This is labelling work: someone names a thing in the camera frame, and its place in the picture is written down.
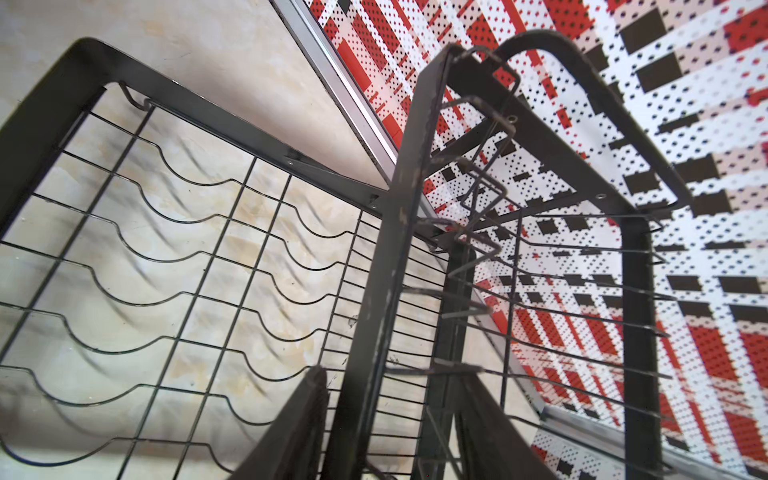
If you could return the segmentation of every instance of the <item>black square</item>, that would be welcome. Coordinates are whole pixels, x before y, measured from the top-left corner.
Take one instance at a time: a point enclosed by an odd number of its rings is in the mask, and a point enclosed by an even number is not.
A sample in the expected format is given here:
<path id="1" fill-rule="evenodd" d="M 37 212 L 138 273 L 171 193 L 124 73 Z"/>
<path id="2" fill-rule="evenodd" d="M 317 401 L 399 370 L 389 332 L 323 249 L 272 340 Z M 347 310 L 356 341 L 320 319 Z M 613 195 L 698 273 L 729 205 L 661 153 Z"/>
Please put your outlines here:
<path id="1" fill-rule="evenodd" d="M 768 480 L 768 472 L 765 470 L 760 470 L 758 468 L 754 468 L 753 466 L 744 464 L 746 467 L 746 473 L 748 475 L 752 475 L 754 478 L 760 478 L 760 480 Z"/>
<path id="2" fill-rule="evenodd" d="M 528 300 L 531 303 L 544 303 L 544 299 L 541 298 L 541 294 L 540 293 L 527 292 L 526 294 L 528 295 Z"/>
<path id="3" fill-rule="evenodd" d="M 597 47 L 592 48 L 585 55 L 595 70 L 603 71 L 608 68 L 608 59 L 605 58 L 605 54 L 603 53 L 603 45 L 598 45 Z"/>
<path id="4" fill-rule="evenodd" d="M 576 303 L 582 306 L 593 306 L 594 301 L 592 300 L 592 296 L 587 295 L 586 293 L 574 293 L 574 298 L 576 299 Z"/>
<path id="5" fill-rule="evenodd" d="M 705 250 L 738 250 L 746 248 L 744 242 L 707 242 L 704 244 Z"/>
<path id="6" fill-rule="evenodd" d="M 675 439 L 675 438 L 670 437 L 670 436 L 666 436 L 666 437 L 667 437 L 667 441 L 670 443 L 670 445 L 672 445 L 676 449 L 682 449 L 682 450 L 685 450 L 686 452 L 690 451 L 688 449 L 688 444 L 686 442 L 683 442 L 682 440 L 678 440 L 678 439 Z"/>
<path id="7" fill-rule="evenodd" d="M 751 305 L 729 305 L 730 313 L 737 320 L 768 323 L 768 308 Z"/>
<path id="8" fill-rule="evenodd" d="M 561 460 L 558 462 L 558 472 L 562 473 L 565 476 L 569 476 L 571 472 L 573 472 L 573 469 L 574 469 L 574 466 L 566 462 L 565 460 Z"/>
<path id="9" fill-rule="evenodd" d="M 674 243 L 672 245 L 654 245 L 654 250 L 657 252 L 684 252 L 687 248 L 685 245 Z"/>
<path id="10" fill-rule="evenodd" d="M 456 178 L 456 174 L 453 173 L 453 169 L 450 167 L 444 168 L 440 173 L 442 174 L 442 177 L 445 178 L 446 182 L 449 182 L 454 178 Z"/>
<path id="11" fill-rule="evenodd" d="M 496 232 L 496 238 L 498 238 L 499 240 L 509 240 L 510 238 L 512 238 L 511 233 L 509 233 L 509 230 L 507 230 L 506 228 L 497 228 L 495 232 Z"/>
<path id="12" fill-rule="evenodd" d="M 614 295 L 603 295 L 603 301 L 608 308 L 623 308 L 622 297 Z"/>
<path id="13" fill-rule="evenodd" d="M 754 276 L 719 276 L 717 279 L 726 293 L 762 293 Z"/>
<path id="14" fill-rule="evenodd" d="M 694 202 L 690 206 L 694 212 L 694 217 L 699 215 L 731 214 L 730 202 L 725 190 L 720 190 L 716 194 L 701 194 L 694 197 Z"/>
<path id="15" fill-rule="evenodd" d="M 703 302 L 677 302 L 683 315 L 708 316 L 712 318 L 712 310 L 709 303 Z"/>
<path id="16" fill-rule="evenodd" d="M 568 225 L 568 229 L 571 232 L 575 232 L 578 230 L 589 230 L 589 224 L 587 223 L 587 219 L 582 217 L 566 217 L 565 224 Z"/>
<path id="17" fill-rule="evenodd" d="M 581 275 L 563 275 L 565 277 L 565 281 L 568 282 L 568 285 L 574 285 L 574 286 L 582 286 L 584 285 L 584 279 L 581 278 Z"/>
<path id="18" fill-rule="evenodd" d="M 701 284 L 698 276 L 667 275 L 672 290 L 686 290 L 688 292 L 700 292 Z"/>
<path id="19" fill-rule="evenodd" d="M 538 224 L 538 229 L 541 230 L 543 234 L 557 233 L 560 231 L 558 230 L 558 226 L 554 224 L 554 220 L 543 220 L 536 223 Z"/>
<path id="20" fill-rule="evenodd" d="M 621 90 L 619 90 L 619 82 L 615 81 L 612 84 L 608 84 L 608 89 L 616 94 L 621 103 L 624 103 L 624 94 L 622 94 Z M 600 104 L 598 99 L 587 97 L 587 100 L 589 100 L 589 105 L 592 106 L 592 111 L 595 115 L 603 113 L 603 106 Z"/>
<path id="21" fill-rule="evenodd" d="M 635 53 L 666 34 L 667 27 L 664 26 L 658 8 L 654 8 L 619 31 L 628 54 Z"/>
<path id="22" fill-rule="evenodd" d="M 504 143 L 507 141 L 506 138 L 502 138 L 500 141 L 496 142 L 496 149 L 500 149 L 501 147 L 504 147 Z M 514 141 L 509 141 L 506 148 L 502 150 L 502 152 L 499 154 L 502 157 L 506 157 L 509 154 L 513 154 L 518 150 L 517 145 L 515 145 Z"/>
<path id="23" fill-rule="evenodd" d="M 606 283 L 607 285 L 616 285 L 616 280 L 614 280 L 612 275 L 597 275 L 595 273 L 592 275 L 592 278 L 594 278 L 596 282 Z"/>
<path id="24" fill-rule="evenodd" d="M 662 85 L 666 85 L 683 76 L 683 72 L 680 71 L 680 65 L 677 63 L 677 58 L 674 56 L 674 53 L 665 55 L 662 58 L 645 65 L 638 69 L 635 74 L 645 93 L 655 90 Z"/>
<path id="25" fill-rule="evenodd" d="M 638 174 L 624 175 L 624 182 L 631 194 L 641 194 L 656 190 L 659 187 L 659 180 L 652 171 L 640 172 Z"/>
<path id="26" fill-rule="evenodd" d="M 701 182 L 710 178 L 720 178 L 715 159 L 712 154 L 702 158 L 692 158 L 682 164 L 676 164 L 674 169 L 686 182 Z"/>
<path id="27" fill-rule="evenodd" d="M 614 140 L 609 143 L 608 148 L 611 150 L 618 150 L 619 148 L 626 147 L 627 145 L 629 145 L 629 140 L 626 138 L 619 138 L 618 140 Z"/>
<path id="28" fill-rule="evenodd" d="M 698 121 L 699 121 L 698 115 L 696 114 L 687 115 L 686 117 L 678 118 L 677 120 L 672 120 L 670 122 L 667 122 L 666 124 L 659 125 L 659 133 L 668 134 L 669 132 L 677 130 L 678 128 L 690 127 L 691 125 L 695 124 Z"/>

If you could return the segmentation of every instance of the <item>perforated pattern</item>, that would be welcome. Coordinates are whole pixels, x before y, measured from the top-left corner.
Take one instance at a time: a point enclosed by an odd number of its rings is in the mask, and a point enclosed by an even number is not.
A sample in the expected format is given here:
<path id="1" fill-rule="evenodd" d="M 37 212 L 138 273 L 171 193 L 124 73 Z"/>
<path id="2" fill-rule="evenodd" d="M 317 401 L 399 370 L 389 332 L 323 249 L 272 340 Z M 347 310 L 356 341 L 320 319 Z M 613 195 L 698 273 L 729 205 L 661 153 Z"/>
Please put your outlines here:
<path id="1" fill-rule="evenodd" d="M 419 71 L 450 42 L 494 48 L 515 33 L 554 28 L 585 52 L 695 197 L 692 207 L 662 220 L 665 228 L 653 237 L 667 261 L 655 268 L 655 288 L 680 299 L 657 302 L 658 325 L 671 335 L 660 342 L 659 365 L 674 374 L 660 384 L 664 413 L 674 419 L 663 425 L 665 444 L 733 472 L 768 472 L 768 272 L 762 250 L 768 222 L 760 211 L 768 184 L 768 7 L 759 0 L 314 0 L 311 5 L 398 145 Z M 551 55 L 530 51 L 510 65 L 522 76 L 520 93 L 533 111 L 623 195 L 638 206 L 672 200 L 601 106 L 587 98 Z M 508 79 L 500 80 L 508 84 Z M 446 92 L 447 101 L 455 98 L 455 92 Z M 444 110 L 433 147 L 444 147 L 480 120 L 465 105 Z M 478 164 L 495 153 L 496 145 L 501 147 L 501 140 L 498 134 L 484 146 Z M 527 206 L 570 190 L 542 170 L 513 143 L 491 173 L 507 186 L 514 202 Z M 461 222 L 466 212 L 455 199 L 470 185 L 467 175 L 449 165 L 425 182 L 424 191 L 439 215 Z M 487 204 L 489 195 L 481 194 L 478 203 Z M 501 202 L 496 212 L 513 209 Z M 582 204 L 555 213 L 597 212 Z M 599 218 L 528 218 L 522 232 L 526 240 L 542 243 L 621 244 L 616 225 Z M 503 256 L 514 253 L 514 239 L 494 231 L 488 235 L 502 244 Z M 621 319 L 619 289 L 576 280 L 582 276 L 620 283 L 617 254 L 524 245 L 520 266 L 575 276 L 573 281 L 520 276 L 522 303 Z M 476 280 L 497 292 L 509 291 L 510 275 L 509 268 L 498 264 L 476 269 Z M 504 331 L 508 306 L 487 301 Z M 512 332 L 521 340 L 621 361 L 624 332 L 618 326 L 524 309 L 516 309 L 515 316 Z M 513 353 L 531 374 L 622 398 L 618 371 L 566 362 L 519 344 L 513 345 Z M 605 425 L 623 424 L 623 412 L 615 404 L 545 383 L 536 387 L 554 405 Z M 557 470 L 556 463 L 551 466 Z M 617 478 L 621 470 L 612 468 L 589 475 Z M 570 477 L 562 478 L 580 478 L 576 471 L 574 467 Z"/>

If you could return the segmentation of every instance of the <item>red rectangle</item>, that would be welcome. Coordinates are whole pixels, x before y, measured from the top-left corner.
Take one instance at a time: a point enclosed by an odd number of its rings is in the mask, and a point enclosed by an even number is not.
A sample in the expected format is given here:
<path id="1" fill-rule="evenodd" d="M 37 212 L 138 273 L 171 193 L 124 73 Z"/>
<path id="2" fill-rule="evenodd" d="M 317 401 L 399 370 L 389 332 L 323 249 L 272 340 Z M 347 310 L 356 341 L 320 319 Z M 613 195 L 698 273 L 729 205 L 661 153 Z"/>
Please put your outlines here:
<path id="1" fill-rule="evenodd" d="M 360 15 L 355 17 L 355 20 L 352 22 L 352 28 L 354 28 L 357 32 L 357 36 L 360 37 L 362 46 L 366 48 L 368 55 L 371 56 L 371 59 L 373 60 L 373 63 L 376 64 L 376 67 L 378 67 L 379 70 L 384 68 L 386 66 L 386 57 L 384 57 L 384 54 L 376 44 L 376 40 L 374 40 L 373 35 L 371 35 L 371 32 L 368 30 L 368 27 L 366 27 L 366 24 L 362 21 L 362 17 L 360 17 Z"/>
<path id="2" fill-rule="evenodd" d="M 386 21 L 381 8 L 379 8 L 379 4 L 375 1 L 363 2 L 362 8 L 368 14 L 368 18 L 370 18 L 371 23 L 373 23 L 373 27 L 384 41 L 384 45 L 386 45 L 389 53 L 395 53 L 395 50 L 397 50 L 397 48 L 400 46 L 400 40 L 397 39 L 397 35 L 395 35 L 395 32 L 392 31 L 392 27 L 389 25 L 389 22 Z"/>
<path id="3" fill-rule="evenodd" d="M 576 38 L 594 23 L 581 0 L 544 0 L 554 27 L 568 38 Z"/>
<path id="4" fill-rule="evenodd" d="M 721 379 L 738 380 L 720 333 L 702 326 L 689 326 L 688 329 L 699 349 L 707 373 Z"/>
<path id="5" fill-rule="evenodd" d="M 536 327 L 533 324 L 533 319 L 531 318 L 531 314 L 528 313 L 527 310 L 522 308 L 515 309 L 515 313 L 518 314 L 518 319 L 520 319 L 520 323 L 523 325 L 523 329 L 525 330 L 525 335 L 528 336 L 528 341 L 530 343 L 541 345 L 541 337 L 538 335 L 538 332 L 536 331 Z"/>
<path id="6" fill-rule="evenodd" d="M 341 41 L 339 45 L 339 56 L 344 60 L 344 65 L 349 69 L 349 73 L 355 78 L 360 90 L 365 91 L 371 85 L 371 79 L 368 78 L 366 71 L 362 69 L 362 65 L 357 61 L 357 57 L 352 52 L 349 44 L 346 40 Z"/>
<path id="7" fill-rule="evenodd" d="M 392 136 L 392 141 L 395 142 L 397 148 L 400 148 L 400 144 L 402 143 L 402 130 L 400 130 L 400 126 L 397 124 L 395 118 L 392 114 L 389 114 L 382 120 L 382 123 L 384 124 L 384 128 L 389 132 L 389 135 Z"/>
<path id="8" fill-rule="evenodd" d="M 768 5 L 737 18 L 724 26 L 723 30 L 731 54 L 757 45 L 758 41 L 768 38 Z"/>
<path id="9" fill-rule="evenodd" d="M 760 438 L 760 432 L 757 430 L 757 424 L 754 420 L 741 415 L 736 415 L 723 410 L 725 418 L 728 421 L 733 438 L 736 440 L 736 446 L 741 455 L 754 458 L 760 462 L 768 462 L 765 447 Z"/>
<path id="10" fill-rule="evenodd" d="M 565 376 L 568 377 L 568 383 L 570 383 L 571 386 L 574 386 L 577 389 L 586 390 L 586 388 L 584 388 L 584 383 L 581 381 L 581 377 L 578 375 L 578 372 L 565 370 Z M 579 402 L 584 403 L 585 405 L 592 404 L 592 399 L 589 398 L 589 395 L 581 392 L 575 392 L 575 393 L 576 393 L 576 398 L 578 398 Z"/>

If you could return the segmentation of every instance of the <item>beige floor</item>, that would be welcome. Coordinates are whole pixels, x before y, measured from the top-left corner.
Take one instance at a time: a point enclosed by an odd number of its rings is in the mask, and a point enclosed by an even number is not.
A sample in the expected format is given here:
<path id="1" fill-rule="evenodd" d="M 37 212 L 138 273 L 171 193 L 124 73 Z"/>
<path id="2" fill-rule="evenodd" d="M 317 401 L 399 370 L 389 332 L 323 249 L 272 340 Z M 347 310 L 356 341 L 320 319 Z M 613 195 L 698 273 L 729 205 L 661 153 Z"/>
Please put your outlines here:
<path id="1" fill-rule="evenodd" d="M 268 0 L 1 0 L 0 123 L 95 37 L 327 167 L 385 183 Z"/>

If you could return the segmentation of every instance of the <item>red and white patterned surface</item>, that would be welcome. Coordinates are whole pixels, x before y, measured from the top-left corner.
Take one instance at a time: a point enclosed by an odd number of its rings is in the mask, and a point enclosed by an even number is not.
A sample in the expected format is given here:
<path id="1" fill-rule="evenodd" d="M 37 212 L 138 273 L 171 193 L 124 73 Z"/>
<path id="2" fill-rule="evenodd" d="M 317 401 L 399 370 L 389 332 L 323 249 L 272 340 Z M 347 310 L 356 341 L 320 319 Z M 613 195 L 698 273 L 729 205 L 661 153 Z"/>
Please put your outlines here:
<path id="1" fill-rule="evenodd" d="M 768 221 L 763 212 L 768 207 L 768 6 L 760 0 L 308 0 L 308 5 L 397 145 L 418 73 L 450 42 L 496 48 L 516 33 L 553 28 L 588 54 L 696 198 L 692 207 L 663 220 L 665 229 L 654 234 L 654 245 L 667 261 L 655 267 L 655 288 L 679 299 L 657 302 L 658 326 L 671 335 L 659 345 L 660 370 L 674 376 L 661 382 L 662 412 L 669 418 L 662 427 L 665 445 L 732 472 L 768 478 Z M 671 200 L 559 62 L 530 51 L 510 65 L 522 76 L 519 91 L 534 112 L 622 194 L 636 205 Z M 509 78 L 498 78 L 508 85 Z M 446 91 L 447 101 L 455 98 Z M 435 148 L 481 119 L 465 105 L 443 111 Z M 480 161 L 495 153 L 501 139 L 499 134 L 488 142 Z M 568 190 L 519 146 L 491 172 L 523 205 Z M 448 166 L 425 182 L 425 193 L 440 215 L 461 220 L 465 211 L 455 199 L 469 184 L 467 175 Z M 481 205 L 490 200 L 479 198 Z M 589 213 L 590 208 L 557 213 Z M 500 214 L 510 210 L 504 203 L 497 207 Z M 513 253 L 514 239 L 493 230 L 488 234 L 504 246 L 505 255 Z M 615 224 L 605 219 L 528 218 L 523 232 L 542 243 L 621 245 Z M 621 282 L 620 258 L 606 252 L 580 255 L 524 246 L 521 267 Z M 477 269 L 476 281 L 508 292 L 510 274 L 489 263 Z M 517 292 L 534 306 L 622 316 L 619 289 L 523 276 Z M 506 331 L 508 305 L 494 297 L 486 301 L 499 329 Z M 552 349 L 622 361 L 624 332 L 615 325 L 516 309 L 512 331 Z M 518 343 L 513 349 L 532 375 L 623 397 L 620 371 Z M 615 404 L 551 384 L 536 386 L 553 405 L 605 425 L 623 425 Z M 547 437 L 541 433 L 538 439 Z M 572 475 L 565 477 L 580 478 L 576 470 Z"/>

